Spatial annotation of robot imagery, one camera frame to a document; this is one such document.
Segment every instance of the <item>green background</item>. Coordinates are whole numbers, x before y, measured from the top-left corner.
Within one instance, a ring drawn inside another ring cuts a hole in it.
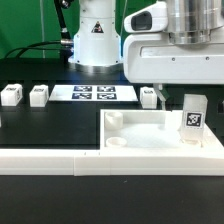
[[[125,16],[155,0],[127,0]],[[120,34],[125,0],[116,1],[116,30]],[[67,27],[73,36],[79,28],[79,1],[63,10]],[[122,32],[122,41],[127,37]],[[14,48],[41,41],[60,40],[60,27],[53,0],[0,1],[0,58]],[[43,57],[42,51],[29,51],[24,57]],[[57,51],[46,51],[46,57],[58,57]]]

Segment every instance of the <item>black table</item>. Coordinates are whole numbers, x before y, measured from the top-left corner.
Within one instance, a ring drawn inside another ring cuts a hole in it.
[[[122,72],[89,76],[67,69],[59,60],[0,60],[1,90],[10,83],[23,85],[24,99],[15,108],[1,107],[1,148],[98,149],[100,109],[141,109],[139,103],[119,102],[29,106],[34,85],[47,84],[50,92],[55,84],[129,85]],[[134,86],[137,93],[140,86]],[[206,123],[223,143],[224,117],[218,107],[223,86],[169,85],[167,90],[169,109],[181,109],[185,93],[205,94]],[[223,177],[0,176],[2,224],[223,222]]]

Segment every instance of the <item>white robot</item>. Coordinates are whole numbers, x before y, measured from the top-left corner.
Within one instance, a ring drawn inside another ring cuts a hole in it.
[[[115,0],[79,0],[80,28],[70,66],[84,72],[121,69],[120,36],[115,31]]]
[[[164,0],[125,19],[133,83],[224,84],[224,2]]]

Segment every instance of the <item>printed marker sheet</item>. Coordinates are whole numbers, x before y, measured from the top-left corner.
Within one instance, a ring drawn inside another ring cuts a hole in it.
[[[55,85],[50,101],[138,101],[133,86]]]

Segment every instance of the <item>black cable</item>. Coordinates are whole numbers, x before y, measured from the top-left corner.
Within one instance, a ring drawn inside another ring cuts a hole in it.
[[[61,27],[61,37],[62,39],[71,39],[70,33],[67,30],[64,15],[61,10],[61,5],[59,3],[59,0],[54,0],[55,9],[58,16],[58,21]]]
[[[31,44],[29,45],[27,48],[32,48],[32,47],[39,47],[39,46],[45,46],[45,45],[50,45],[50,44],[60,44],[60,40],[55,40],[55,41],[45,41],[45,42],[40,42],[40,43],[36,43],[36,44]],[[22,54],[24,54],[26,51],[28,51],[29,49],[27,48],[23,48],[17,55],[16,58],[19,58]]]
[[[18,50],[40,50],[40,51],[43,51],[43,50],[51,50],[51,51],[60,51],[61,48],[56,49],[56,48],[44,48],[44,47],[41,47],[41,48],[38,48],[38,47],[19,47],[19,48],[15,48],[15,49],[9,51],[9,52],[5,55],[4,58],[8,58],[8,56],[9,56],[10,54],[12,54],[13,52],[18,51]]]

